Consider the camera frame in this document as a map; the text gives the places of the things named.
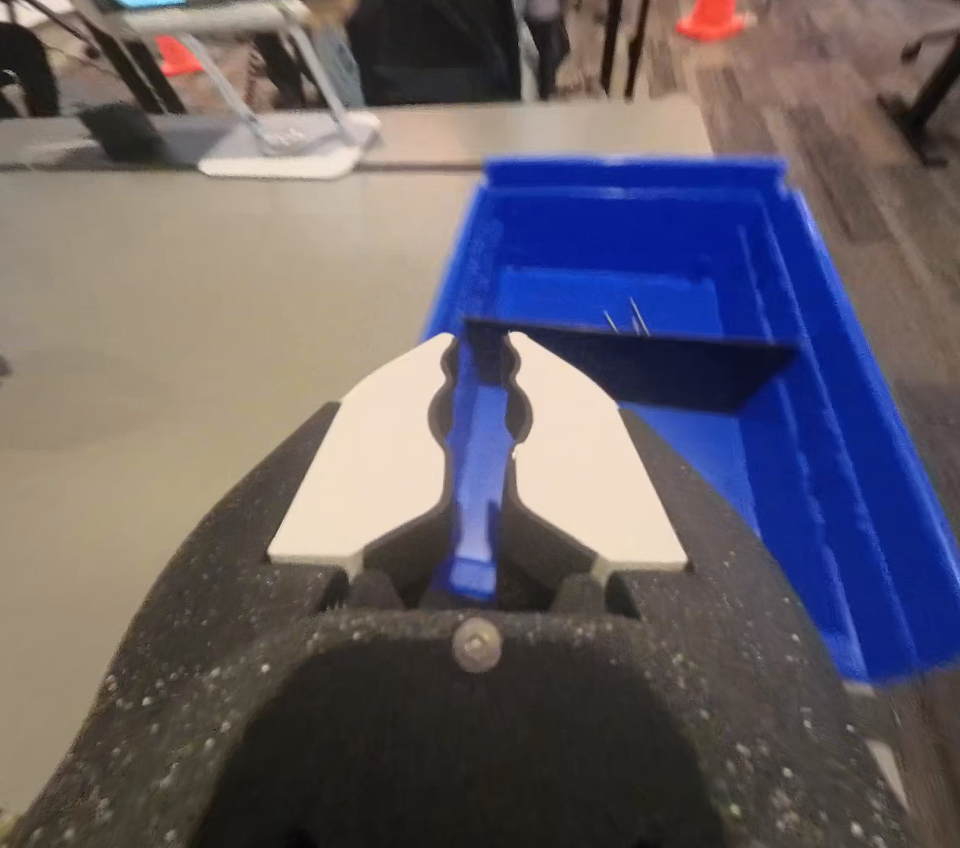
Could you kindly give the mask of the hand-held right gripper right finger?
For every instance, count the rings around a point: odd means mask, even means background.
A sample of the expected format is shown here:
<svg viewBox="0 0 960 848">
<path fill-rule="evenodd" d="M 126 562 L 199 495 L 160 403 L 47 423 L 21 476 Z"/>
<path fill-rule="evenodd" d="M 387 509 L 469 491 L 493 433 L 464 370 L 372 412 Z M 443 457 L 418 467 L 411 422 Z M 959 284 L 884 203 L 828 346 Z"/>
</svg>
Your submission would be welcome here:
<svg viewBox="0 0 960 848">
<path fill-rule="evenodd" d="M 618 403 L 529 334 L 504 338 L 504 559 L 535 582 L 683 572 L 690 558 Z"/>
</svg>

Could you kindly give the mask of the small orange traffic cone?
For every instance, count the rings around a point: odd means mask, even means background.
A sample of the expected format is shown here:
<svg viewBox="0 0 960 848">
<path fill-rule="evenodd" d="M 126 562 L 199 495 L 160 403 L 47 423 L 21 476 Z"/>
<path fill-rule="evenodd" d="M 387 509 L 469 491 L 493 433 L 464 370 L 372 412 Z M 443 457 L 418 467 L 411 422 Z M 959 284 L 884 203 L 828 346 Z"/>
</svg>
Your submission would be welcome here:
<svg viewBox="0 0 960 848">
<path fill-rule="evenodd" d="M 166 78 L 202 74 L 205 69 L 195 55 L 177 38 L 158 36 L 155 45 L 160 57 L 160 70 Z"/>
</svg>

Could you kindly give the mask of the blue plastic bin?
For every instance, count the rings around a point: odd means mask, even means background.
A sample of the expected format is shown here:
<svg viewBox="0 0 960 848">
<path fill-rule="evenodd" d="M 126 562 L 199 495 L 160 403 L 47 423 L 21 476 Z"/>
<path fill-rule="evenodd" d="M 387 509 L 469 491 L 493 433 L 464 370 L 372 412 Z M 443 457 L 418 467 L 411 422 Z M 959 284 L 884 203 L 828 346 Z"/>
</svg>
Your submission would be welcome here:
<svg viewBox="0 0 960 848">
<path fill-rule="evenodd" d="M 632 296 L 651 335 L 634 330 Z M 619 333 L 607 326 L 607 310 Z M 470 322 L 596 338 L 608 392 L 774 556 L 839 673 L 958 661 L 958 546 L 813 215 L 772 158 L 489 161 L 421 339 L 461 339 L 468 515 L 453 587 L 493 591 L 506 392 Z"/>
</svg>

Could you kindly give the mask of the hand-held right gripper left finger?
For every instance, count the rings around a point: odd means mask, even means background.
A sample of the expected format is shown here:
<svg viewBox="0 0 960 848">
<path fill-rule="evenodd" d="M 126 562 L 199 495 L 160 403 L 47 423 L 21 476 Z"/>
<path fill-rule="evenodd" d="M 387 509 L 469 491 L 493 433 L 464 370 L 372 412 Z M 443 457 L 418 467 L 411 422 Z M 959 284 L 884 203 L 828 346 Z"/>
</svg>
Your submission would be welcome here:
<svg viewBox="0 0 960 848">
<path fill-rule="evenodd" d="M 449 553 L 449 445 L 459 341 L 442 332 L 333 405 L 316 454 L 267 548 L 276 565 L 348 575 L 432 575 Z"/>
</svg>

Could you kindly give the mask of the black charger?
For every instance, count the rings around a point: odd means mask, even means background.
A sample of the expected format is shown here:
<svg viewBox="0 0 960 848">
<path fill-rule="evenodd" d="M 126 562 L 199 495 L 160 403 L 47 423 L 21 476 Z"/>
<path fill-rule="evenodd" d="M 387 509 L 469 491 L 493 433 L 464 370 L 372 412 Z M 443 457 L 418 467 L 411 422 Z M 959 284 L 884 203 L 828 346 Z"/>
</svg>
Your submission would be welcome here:
<svg viewBox="0 0 960 848">
<path fill-rule="evenodd" d="M 117 164 L 151 165 L 166 162 L 166 142 L 148 114 L 125 102 L 81 108 L 78 120 Z"/>
</svg>

